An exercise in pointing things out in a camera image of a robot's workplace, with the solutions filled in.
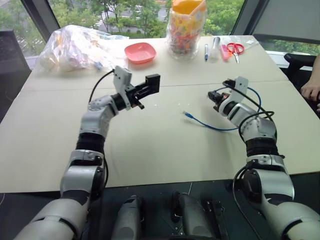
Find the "plastic bag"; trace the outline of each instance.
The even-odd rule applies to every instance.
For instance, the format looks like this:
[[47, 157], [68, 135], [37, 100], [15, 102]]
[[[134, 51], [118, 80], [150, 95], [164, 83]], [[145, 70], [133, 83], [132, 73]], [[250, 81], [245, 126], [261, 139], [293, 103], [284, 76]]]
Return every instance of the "plastic bag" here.
[[252, 35], [228, 35], [218, 37], [220, 37], [220, 45], [227, 45], [229, 43], [242, 44], [244, 46], [245, 51], [259, 44], [259, 42]]
[[201, 1], [190, 14], [181, 14], [174, 11], [173, 8], [170, 9], [166, 28], [166, 43], [174, 58], [188, 61], [196, 56], [206, 15], [207, 4], [205, 0]]
[[110, 35], [103, 31], [68, 25], [54, 31], [38, 61], [48, 71], [69, 72], [77, 69], [106, 69], [116, 65], [128, 67], [124, 47], [118, 39], [127, 36]]

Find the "pink bowl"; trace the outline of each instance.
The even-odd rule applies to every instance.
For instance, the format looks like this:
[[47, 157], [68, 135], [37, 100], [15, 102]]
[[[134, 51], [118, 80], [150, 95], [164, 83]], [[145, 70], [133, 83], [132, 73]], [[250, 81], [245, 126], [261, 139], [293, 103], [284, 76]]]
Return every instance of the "pink bowl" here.
[[135, 64], [144, 64], [155, 58], [157, 52], [153, 46], [146, 42], [139, 42], [127, 46], [124, 52], [128, 59]]

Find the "person's arm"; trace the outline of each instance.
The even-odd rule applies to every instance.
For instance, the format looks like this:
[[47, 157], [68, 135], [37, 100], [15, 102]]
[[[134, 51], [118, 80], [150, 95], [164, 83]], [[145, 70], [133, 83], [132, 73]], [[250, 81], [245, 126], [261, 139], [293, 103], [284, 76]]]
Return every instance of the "person's arm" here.
[[316, 57], [313, 68], [312, 75], [309, 81], [302, 86], [301, 94], [306, 99], [317, 101], [318, 93], [320, 92], [320, 54]]

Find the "orange lid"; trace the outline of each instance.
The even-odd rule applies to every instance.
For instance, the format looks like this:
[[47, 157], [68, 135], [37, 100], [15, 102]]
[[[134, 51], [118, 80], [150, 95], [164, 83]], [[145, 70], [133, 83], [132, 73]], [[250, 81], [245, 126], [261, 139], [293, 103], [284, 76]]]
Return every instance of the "orange lid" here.
[[172, 10], [178, 14], [190, 14], [203, 0], [173, 0]]

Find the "tree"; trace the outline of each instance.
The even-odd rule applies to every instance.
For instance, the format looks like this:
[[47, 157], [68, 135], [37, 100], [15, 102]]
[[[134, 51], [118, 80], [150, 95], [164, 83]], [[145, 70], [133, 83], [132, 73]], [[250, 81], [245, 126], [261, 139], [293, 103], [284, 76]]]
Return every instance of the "tree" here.
[[170, 15], [170, 9], [171, 9], [171, 6], [172, 6], [172, 0], [166, 0], [164, 6], [165, 6], [165, 12], [166, 12], [166, 16], [165, 16], [164, 20], [165, 20], [166, 22], [168, 22], [168, 20], [169, 20], [169, 15]]
[[100, 15], [107, 32], [109, 31], [109, 12], [114, 14], [115, 25], [119, 32], [122, 32], [124, 24], [121, 21], [121, 13], [125, 10], [127, 3], [125, 0], [91, 0], [90, 2], [93, 12]]
[[266, 50], [279, 51], [285, 53], [301, 52], [312, 55], [318, 55], [320, 53], [320, 45], [310, 44], [304, 42], [284, 41], [284, 40], [265, 40], [260, 44]]
[[19, 0], [0, 8], [0, 27], [13, 29], [25, 56], [39, 55], [45, 42]]
[[163, 38], [166, 36], [167, 23], [165, 21], [159, 21], [156, 19], [153, 22], [153, 26], [148, 33], [149, 38]]
[[60, 25], [79, 25], [86, 28], [95, 28], [99, 17], [92, 13], [90, 6], [73, 7], [70, 0], [50, 0], [52, 11]]
[[244, 0], [207, 0], [206, 35], [228, 35], [237, 20]]
[[160, 6], [154, 0], [131, 0], [128, 3], [136, 26], [144, 31], [145, 38], [149, 37], [153, 27], [158, 24]]

